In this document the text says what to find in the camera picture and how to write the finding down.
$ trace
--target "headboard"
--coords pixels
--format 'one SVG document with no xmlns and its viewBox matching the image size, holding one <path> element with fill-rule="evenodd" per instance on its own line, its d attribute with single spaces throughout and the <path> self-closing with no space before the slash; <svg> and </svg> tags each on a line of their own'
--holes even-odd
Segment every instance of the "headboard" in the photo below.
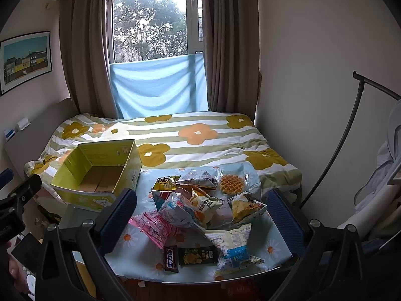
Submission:
<svg viewBox="0 0 401 301">
<path fill-rule="evenodd" d="M 25 177 L 24 165 L 38 159 L 57 127 L 77 114 L 71 98 L 66 98 L 46 109 L 5 144 L 11 163 L 22 179 Z"/>
</svg>

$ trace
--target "pink wrapper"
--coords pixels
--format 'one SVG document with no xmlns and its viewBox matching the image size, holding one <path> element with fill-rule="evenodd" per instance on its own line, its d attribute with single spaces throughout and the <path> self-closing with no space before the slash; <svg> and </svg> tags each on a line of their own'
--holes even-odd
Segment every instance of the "pink wrapper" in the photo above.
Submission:
<svg viewBox="0 0 401 301">
<path fill-rule="evenodd" d="M 157 211 L 131 217 L 128 223 L 140 228 L 160 249 L 170 236 L 177 233 L 177 227 L 168 223 Z"/>
</svg>

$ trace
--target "brown curtain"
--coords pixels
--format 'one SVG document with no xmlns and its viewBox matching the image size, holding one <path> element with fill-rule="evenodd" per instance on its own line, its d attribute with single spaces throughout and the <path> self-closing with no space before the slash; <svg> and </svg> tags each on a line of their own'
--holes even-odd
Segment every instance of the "brown curtain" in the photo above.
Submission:
<svg viewBox="0 0 401 301">
<path fill-rule="evenodd" d="M 80 113 L 116 119 L 106 34 L 107 0 L 60 0 L 65 80 Z"/>
<path fill-rule="evenodd" d="M 202 0 L 210 111 L 255 118 L 260 88 L 257 0 Z"/>
</svg>

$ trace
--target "window frame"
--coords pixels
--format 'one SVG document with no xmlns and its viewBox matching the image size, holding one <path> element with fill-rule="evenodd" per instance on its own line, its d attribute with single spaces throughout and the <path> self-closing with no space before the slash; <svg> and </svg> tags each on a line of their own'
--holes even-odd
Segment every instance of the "window frame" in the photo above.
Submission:
<svg viewBox="0 0 401 301">
<path fill-rule="evenodd" d="M 113 37 L 113 1 L 108 0 L 107 4 L 107 37 L 110 63 L 116 62 Z M 203 52 L 203 42 L 199 41 L 198 32 L 198 0 L 186 0 L 186 36 L 188 54 Z"/>
</svg>

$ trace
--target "light blue cloth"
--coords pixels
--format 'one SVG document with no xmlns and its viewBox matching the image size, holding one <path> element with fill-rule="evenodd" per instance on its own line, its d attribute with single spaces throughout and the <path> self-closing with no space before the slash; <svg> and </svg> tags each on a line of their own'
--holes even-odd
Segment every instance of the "light blue cloth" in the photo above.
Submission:
<svg viewBox="0 0 401 301">
<path fill-rule="evenodd" d="M 220 165 L 220 167 L 224 171 L 233 172 L 243 167 L 244 171 L 249 174 L 249 185 L 259 182 L 259 177 L 249 162 L 224 164 Z M 183 173 L 183 171 L 179 169 L 142 171 L 136 186 L 138 202 L 133 215 L 156 210 L 152 194 L 149 194 L 149 192 L 157 178 L 168 175 L 180 175 L 181 173 Z M 71 223 L 82 223 L 84 219 L 92 218 L 88 215 L 81 215 L 81 219 L 76 220 L 73 214 L 71 214 L 70 217 L 71 220 L 69 222 Z M 126 235 L 129 235 L 127 241 L 124 239 Z M 166 245 L 177 245 L 180 248 L 193 248 L 196 246 L 210 246 L 211 244 L 212 243 L 198 231 L 179 229 L 178 234 L 170 238 Z M 291 252 L 268 212 L 265 212 L 261 217 L 252 222 L 251 233 L 246 249 L 249 254 L 262 258 L 265 262 L 232 274 L 224 275 L 224 279 L 231 280 L 262 274 L 277 268 L 280 264 L 291 258 Z M 74 256 L 77 261 L 82 262 L 82 257 L 78 252 L 74 252 Z M 128 224 L 125 228 L 114 251 L 107 254 L 105 258 L 115 274 L 119 276 L 166 283 L 191 284 L 213 282 L 213 275 L 217 268 L 216 264 L 202 264 L 178 266 L 179 273 L 164 271 L 161 268 L 164 263 L 163 250 L 159 249 L 139 228 L 131 224 Z"/>
<path fill-rule="evenodd" d="M 208 110 L 203 54 L 114 63 L 110 76 L 120 118 Z"/>
</svg>

